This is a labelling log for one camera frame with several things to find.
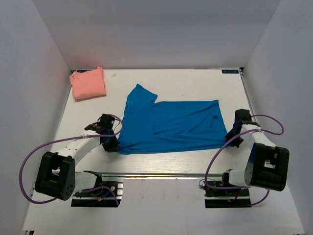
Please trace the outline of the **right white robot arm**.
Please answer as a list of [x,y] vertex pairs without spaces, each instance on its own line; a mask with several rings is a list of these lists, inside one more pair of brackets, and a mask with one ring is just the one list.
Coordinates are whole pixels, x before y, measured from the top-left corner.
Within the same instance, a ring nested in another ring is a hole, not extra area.
[[225,136],[230,147],[245,142],[250,148],[247,164],[242,170],[229,169],[222,176],[221,190],[233,195],[239,187],[258,187],[283,191],[287,182],[289,151],[271,142],[252,120],[249,110],[235,111],[233,128]]

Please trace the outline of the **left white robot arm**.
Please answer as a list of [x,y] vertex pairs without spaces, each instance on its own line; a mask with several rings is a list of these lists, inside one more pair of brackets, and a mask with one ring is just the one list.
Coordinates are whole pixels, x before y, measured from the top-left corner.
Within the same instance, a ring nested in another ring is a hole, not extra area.
[[79,138],[63,149],[43,154],[35,182],[35,191],[63,201],[77,192],[99,195],[103,191],[100,174],[94,171],[76,172],[76,165],[94,148],[117,152],[120,143],[114,133],[114,123],[121,119],[110,114],[102,116],[84,128]]

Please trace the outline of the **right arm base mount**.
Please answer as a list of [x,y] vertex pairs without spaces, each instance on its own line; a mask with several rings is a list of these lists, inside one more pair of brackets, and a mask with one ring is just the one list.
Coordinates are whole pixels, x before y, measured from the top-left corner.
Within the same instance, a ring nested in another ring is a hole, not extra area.
[[248,189],[211,189],[206,186],[204,179],[199,181],[199,188],[204,190],[206,209],[251,208]]

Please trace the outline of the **blue t-shirt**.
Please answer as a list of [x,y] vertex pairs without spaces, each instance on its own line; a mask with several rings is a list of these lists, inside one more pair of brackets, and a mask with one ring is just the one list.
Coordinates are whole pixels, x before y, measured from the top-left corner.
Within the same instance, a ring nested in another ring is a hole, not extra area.
[[149,154],[220,148],[227,134],[218,100],[161,101],[141,85],[129,93],[119,153]]

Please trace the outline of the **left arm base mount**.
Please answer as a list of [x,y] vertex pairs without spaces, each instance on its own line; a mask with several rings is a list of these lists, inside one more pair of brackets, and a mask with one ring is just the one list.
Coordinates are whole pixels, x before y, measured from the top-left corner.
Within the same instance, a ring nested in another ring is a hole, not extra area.
[[[104,181],[102,186],[110,188],[115,194],[118,203],[122,200],[123,181]],[[117,208],[115,198],[107,188],[97,189],[92,192],[77,192],[71,200],[73,208]]]

